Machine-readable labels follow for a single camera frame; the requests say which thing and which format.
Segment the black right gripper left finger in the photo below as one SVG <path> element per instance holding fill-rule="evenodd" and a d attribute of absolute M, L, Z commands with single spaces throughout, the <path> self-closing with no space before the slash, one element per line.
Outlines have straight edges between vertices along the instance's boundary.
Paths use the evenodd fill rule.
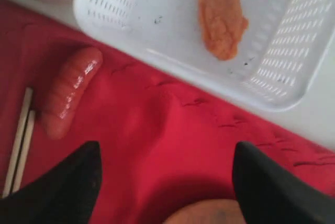
<path fill-rule="evenodd" d="M 88 223 L 101 183 L 100 145 L 88 141 L 46 174 L 1 199 L 1 223 Z"/>

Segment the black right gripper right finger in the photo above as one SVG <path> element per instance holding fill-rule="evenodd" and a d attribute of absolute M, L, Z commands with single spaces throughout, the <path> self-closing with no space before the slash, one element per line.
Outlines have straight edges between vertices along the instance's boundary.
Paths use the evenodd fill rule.
<path fill-rule="evenodd" d="M 236 144 L 232 183 L 246 223 L 334 223 L 334 199 L 249 142 Z"/>

